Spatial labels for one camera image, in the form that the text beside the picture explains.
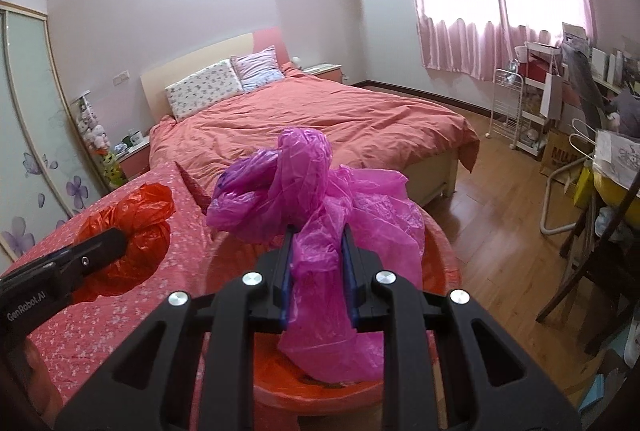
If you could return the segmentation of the person's left hand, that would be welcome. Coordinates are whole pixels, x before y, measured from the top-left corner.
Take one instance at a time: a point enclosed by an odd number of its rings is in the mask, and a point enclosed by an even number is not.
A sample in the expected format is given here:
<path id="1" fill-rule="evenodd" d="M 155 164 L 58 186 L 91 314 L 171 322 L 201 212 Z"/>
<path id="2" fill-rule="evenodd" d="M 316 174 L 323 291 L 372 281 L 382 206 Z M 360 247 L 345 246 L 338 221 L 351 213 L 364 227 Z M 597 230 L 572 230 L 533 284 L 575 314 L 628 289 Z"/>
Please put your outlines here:
<path id="1" fill-rule="evenodd" d="M 26 338 L 10 352 L 9 364 L 25 390 L 32 408 L 49 428 L 53 428 L 56 417 L 62 411 L 63 399 L 32 340 Z"/>

